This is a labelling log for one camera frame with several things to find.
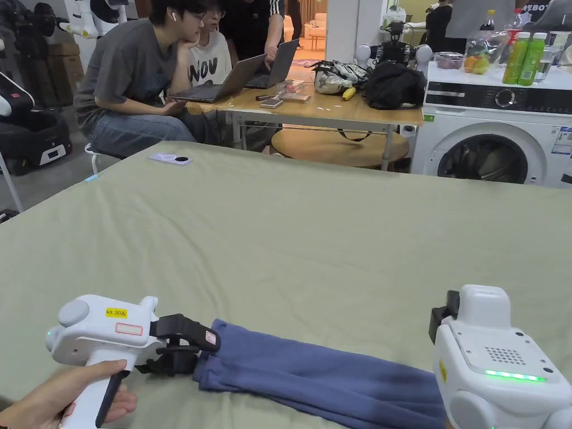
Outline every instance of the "banana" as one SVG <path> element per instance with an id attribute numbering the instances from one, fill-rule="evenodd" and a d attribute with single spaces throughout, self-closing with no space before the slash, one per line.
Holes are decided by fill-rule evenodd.
<path id="1" fill-rule="evenodd" d="M 356 94 L 357 91 L 358 91 L 358 90 L 355 89 L 354 86 L 352 86 L 352 87 L 349 88 L 349 89 L 346 89 L 345 92 L 344 92 L 344 95 L 342 96 L 342 100 L 344 100 L 344 101 L 349 101 L 349 100 L 351 100 L 351 99 L 353 98 L 353 96 Z"/>

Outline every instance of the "blue cloth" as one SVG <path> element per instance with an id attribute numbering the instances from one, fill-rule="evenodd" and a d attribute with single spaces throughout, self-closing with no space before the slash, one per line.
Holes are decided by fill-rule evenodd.
<path id="1" fill-rule="evenodd" d="M 215 320 L 221 339 L 202 353 L 201 390 L 248 392 L 354 429 L 443 429 L 435 376 L 371 356 L 284 340 Z"/>

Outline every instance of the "round wooden stool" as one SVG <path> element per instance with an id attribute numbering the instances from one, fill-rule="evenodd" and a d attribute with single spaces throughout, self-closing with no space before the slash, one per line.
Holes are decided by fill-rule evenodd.
<path id="1" fill-rule="evenodd" d="M 365 134 L 345 132 L 348 138 L 363 138 Z M 295 160 L 322 162 L 349 167 L 377 168 L 382 164 L 387 136 L 372 134 L 360 142 L 344 138 L 338 132 L 284 128 L 272 137 L 272 147 Z M 404 158 L 409 142 L 394 133 L 390 162 Z"/>

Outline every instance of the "silver laptop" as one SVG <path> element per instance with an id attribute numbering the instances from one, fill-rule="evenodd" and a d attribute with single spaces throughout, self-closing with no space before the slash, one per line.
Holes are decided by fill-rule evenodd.
<path id="1" fill-rule="evenodd" d="M 279 82 L 285 81 L 288 73 L 290 73 L 290 66 L 292 66 L 292 61 L 294 61 L 294 55 L 296 55 L 299 43 L 298 39 L 281 43 L 270 74 L 256 76 L 247 83 L 247 88 L 268 89 Z"/>
<path id="2" fill-rule="evenodd" d="M 264 62 L 266 55 L 258 55 L 236 63 L 222 85 L 202 84 L 170 96 L 175 100 L 214 103 L 226 97 L 238 94 L 255 75 Z"/>

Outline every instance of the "bed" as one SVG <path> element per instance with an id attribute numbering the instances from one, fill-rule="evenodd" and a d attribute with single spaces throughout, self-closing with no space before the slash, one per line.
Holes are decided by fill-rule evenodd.
<path id="1" fill-rule="evenodd" d="M 430 370 L 431 307 L 463 284 L 499 286 L 514 325 L 571 379 L 570 213 L 564 190 L 164 142 L 0 226 L 0 396 L 57 368 L 45 332 L 86 293 L 156 295 L 158 316 L 219 317 Z M 336 426 L 190 378 L 127 381 L 140 405 L 119 427 Z"/>

